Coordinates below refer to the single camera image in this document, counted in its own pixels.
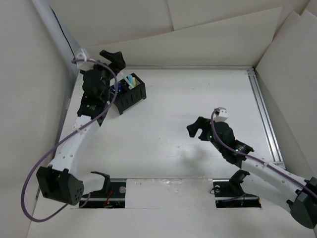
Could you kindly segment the blue cap highlighter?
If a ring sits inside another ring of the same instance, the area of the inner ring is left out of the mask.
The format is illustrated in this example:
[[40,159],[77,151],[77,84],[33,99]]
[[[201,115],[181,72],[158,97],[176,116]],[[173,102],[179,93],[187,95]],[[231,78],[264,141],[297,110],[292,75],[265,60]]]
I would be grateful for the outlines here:
[[128,87],[129,89],[133,89],[135,86],[134,86],[134,83],[133,83],[133,76],[132,75],[129,75],[127,77],[124,78],[126,83],[128,84]]

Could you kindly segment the green cap highlighter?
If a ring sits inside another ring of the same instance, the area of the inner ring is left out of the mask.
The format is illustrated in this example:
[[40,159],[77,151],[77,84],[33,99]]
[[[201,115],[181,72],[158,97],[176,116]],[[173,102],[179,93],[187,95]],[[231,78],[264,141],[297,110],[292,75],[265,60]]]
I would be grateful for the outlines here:
[[124,73],[122,73],[122,72],[120,72],[120,73],[118,74],[118,76],[119,76],[120,78],[124,79],[124,80],[127,80],[127,79],[128,79],[128,78],[124,75]]

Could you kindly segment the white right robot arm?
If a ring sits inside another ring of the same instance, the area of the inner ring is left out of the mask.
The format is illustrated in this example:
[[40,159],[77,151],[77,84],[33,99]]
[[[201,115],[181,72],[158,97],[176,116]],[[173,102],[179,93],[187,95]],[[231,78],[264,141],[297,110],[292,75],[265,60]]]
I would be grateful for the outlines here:
[[300,225],[314,229],[317,225],[317,179],[305,179],[281,167],[257,158],[254,149],[237,140],[223,121],[198,117],[187,127],[189,136],[210,142],[222,157],[238,167],[229,179],[230,192],[236,196],[252,194],[262,197],[290,213]]

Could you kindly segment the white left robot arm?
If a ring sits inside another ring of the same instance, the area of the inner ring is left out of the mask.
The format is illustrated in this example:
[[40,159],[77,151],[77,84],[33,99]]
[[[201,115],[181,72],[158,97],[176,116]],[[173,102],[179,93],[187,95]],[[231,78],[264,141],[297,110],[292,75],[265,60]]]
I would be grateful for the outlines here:
[[36,173],[44,198],[76,205],[81,197],[95,192],[106,196],[110,192],[110,177],[100,172],[91,172],[91,177],[80,180],[77,170],[90,139],[100,129],[107,111],[114,103],[118,86],[110,86],[110,81],[126,67],[122,52],[110,53],[105,50],[100,55],[109,64],[87,58],[78,53],[73,62],[83,73],[83,96],[77,111],[72,136],[63,142],[63,147],[47,167],[39,167]]

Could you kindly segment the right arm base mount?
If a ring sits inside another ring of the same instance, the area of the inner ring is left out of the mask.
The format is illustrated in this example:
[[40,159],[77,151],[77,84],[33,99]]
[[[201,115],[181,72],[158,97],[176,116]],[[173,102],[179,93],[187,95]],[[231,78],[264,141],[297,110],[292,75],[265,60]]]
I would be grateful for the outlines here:
[[247,171],[238,170],[231,178],[213,179],[210,194],[215,198],[216,208],[261,208],[260,198],[245,193],[241,187],[243,179],[249,175]]

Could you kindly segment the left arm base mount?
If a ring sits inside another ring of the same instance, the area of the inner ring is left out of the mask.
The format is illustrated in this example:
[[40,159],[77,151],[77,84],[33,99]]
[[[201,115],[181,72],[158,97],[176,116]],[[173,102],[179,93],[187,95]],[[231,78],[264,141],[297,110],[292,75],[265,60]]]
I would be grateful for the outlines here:
[[111,179],[108,193],[92,192],[88,201],[88,195],[84,195],[79,202],[79,207],[83,209],[125,208],[126,182],[127,179]]

